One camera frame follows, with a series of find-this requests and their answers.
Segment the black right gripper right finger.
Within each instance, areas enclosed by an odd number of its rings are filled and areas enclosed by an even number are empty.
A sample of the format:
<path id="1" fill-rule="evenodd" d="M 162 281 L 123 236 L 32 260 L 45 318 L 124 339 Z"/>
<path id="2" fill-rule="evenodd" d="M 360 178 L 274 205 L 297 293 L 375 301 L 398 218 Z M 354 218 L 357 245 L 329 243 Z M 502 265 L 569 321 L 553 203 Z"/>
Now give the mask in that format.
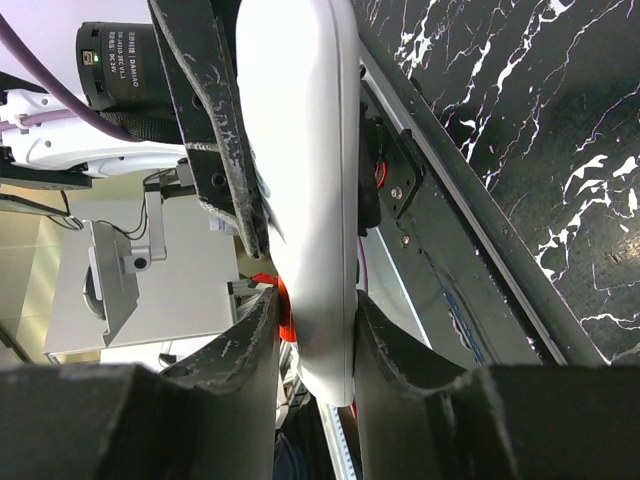
<path id="1" fill-rule="evenodd" d="M 463 369 L 365 293 L 355 394 L 368 479 L 635 479 L 635 367 Z"/>

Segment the white remote control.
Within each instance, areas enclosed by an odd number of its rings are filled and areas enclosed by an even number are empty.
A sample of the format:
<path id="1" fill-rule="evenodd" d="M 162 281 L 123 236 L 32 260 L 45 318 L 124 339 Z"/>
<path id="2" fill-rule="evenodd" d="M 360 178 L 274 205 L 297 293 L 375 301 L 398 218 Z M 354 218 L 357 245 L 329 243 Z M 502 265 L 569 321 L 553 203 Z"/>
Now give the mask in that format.
<path id="1" fill-rule="evenodd" d="M 305 386 L 354 396 L 359 35 L 348 1 L 244 1 L 237 84 Z"/>

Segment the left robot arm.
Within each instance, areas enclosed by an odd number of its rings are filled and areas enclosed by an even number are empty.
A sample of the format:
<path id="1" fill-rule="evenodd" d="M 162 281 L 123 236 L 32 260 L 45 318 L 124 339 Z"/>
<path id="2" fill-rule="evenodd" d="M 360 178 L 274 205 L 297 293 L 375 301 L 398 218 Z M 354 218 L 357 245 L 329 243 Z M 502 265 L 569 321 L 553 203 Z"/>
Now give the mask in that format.
<path id="1" fill-rule="evenodd" d="M 236 82 L 236 1 L 5 1 L 1 178 L 88 189 L 148 170 L 141 230 L 193 195 L 246 253 L 269 252 Z"/>

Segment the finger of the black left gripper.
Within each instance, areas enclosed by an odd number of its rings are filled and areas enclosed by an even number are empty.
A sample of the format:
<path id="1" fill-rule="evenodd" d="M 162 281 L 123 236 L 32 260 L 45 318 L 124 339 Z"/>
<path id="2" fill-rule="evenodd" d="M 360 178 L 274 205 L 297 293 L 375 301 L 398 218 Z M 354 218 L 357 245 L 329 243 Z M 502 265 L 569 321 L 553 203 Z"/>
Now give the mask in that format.
<path id="1" fill-rule="evenodd" d="M 156 43 L 201 206 L 237 231 L 247 255 L 269 253 L 236 81 L 237 1 L 151 1 Z"/>

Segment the red orange battery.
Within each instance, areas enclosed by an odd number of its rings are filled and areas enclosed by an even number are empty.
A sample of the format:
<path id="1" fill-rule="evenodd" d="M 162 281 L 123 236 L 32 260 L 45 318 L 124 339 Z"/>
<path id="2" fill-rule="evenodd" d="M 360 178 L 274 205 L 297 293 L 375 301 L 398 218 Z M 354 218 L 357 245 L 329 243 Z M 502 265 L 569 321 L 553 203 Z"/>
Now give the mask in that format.
<path id="1" fill-rule="evenodd" d="M 257 284 L 273 285 L 277 287 L 280 301 L 280 338 L 288 343 L 296 343 L 297 336 L 294 326 L 291 304 L 286 286 L 282 278 L 280 276 L 273 276 L 266 273 L 257 273 L 251 276 L 251 280 Z"/>

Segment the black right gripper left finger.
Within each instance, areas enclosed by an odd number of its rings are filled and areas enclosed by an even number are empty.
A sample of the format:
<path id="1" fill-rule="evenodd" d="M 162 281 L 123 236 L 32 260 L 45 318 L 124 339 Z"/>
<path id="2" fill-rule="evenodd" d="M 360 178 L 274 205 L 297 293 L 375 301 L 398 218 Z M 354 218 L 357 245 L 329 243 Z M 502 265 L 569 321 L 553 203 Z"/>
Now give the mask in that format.
<path id="1" fill-rule="evenodd" d="M 137 364 L 21 365 L 1 373 L 5 479 L 268 479 L 279 295 L 161 373 Z"/>

